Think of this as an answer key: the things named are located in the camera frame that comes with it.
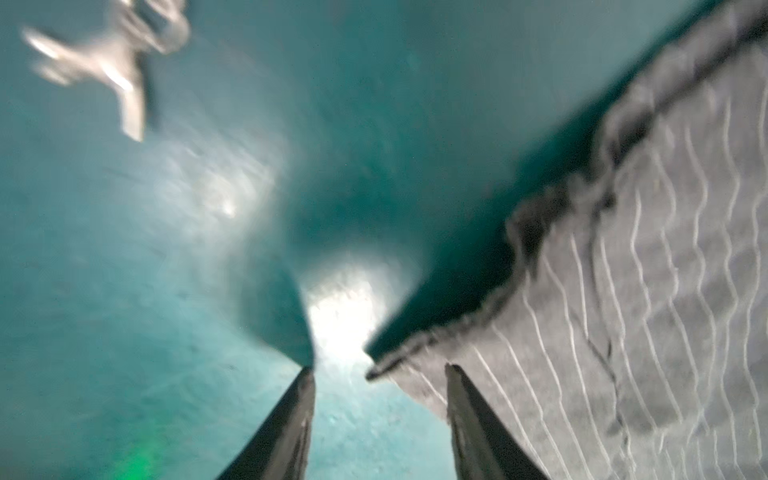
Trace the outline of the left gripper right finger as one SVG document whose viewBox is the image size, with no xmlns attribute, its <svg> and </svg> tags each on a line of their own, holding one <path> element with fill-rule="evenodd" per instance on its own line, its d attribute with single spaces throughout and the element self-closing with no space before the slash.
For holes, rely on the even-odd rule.
<svg viewBox="0 0 768 480">
<path fill-rule="evenodd" d="M 544 479 L 458 365 L 445 366 L 447 419 L 456 474 L 463 480 Z"/>
</svg>

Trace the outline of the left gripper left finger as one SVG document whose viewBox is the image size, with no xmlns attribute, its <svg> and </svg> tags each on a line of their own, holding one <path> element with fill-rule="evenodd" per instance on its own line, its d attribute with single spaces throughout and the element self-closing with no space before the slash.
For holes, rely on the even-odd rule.
<svg viewBox="0 0 768 480">
<path fill-rule="evenodd" d="M 310 367 L 300 370 L 258 431 L 219 474 L 220 480 L 305 478 L 311 444 L 316 384 Z"/>
</svg>

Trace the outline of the grey pinstriped long sleeve shirt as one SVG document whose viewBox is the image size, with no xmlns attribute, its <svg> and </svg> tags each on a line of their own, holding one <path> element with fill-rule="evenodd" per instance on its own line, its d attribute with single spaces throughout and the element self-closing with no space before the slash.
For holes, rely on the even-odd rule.
<svg viewBox="0 0 768 480">
<path fill-rule="evenodd" d="M 506 230 L 509 279 L 369 379 L 448 422 L 460 366 L 544 479 L 766 477 L 765 2 L 667 44 Z"/>
</svg>

